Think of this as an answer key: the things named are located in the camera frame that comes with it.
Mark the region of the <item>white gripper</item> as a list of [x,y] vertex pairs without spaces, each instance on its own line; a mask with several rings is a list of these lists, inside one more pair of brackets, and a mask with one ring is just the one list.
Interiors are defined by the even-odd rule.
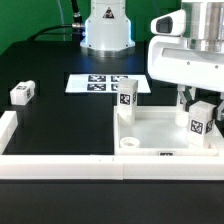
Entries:
[[[195,87],[224,92],[224,8],[181,9],[154,19],[151,32],[148,73],[152,79],[179,84],[177,105],[182,111],[196,102]],[[216,120],[224,120],[224,100]]]

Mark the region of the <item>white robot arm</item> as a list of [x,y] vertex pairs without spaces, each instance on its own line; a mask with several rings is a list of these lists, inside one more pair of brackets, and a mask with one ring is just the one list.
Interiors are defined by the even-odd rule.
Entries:
[[[81,49],[114,57],[134,48],[125,0],[91,0]],[[147,70],[154,80],[220,94],[224,120],[224,0],[181,0],[181,8],[153,19]]]

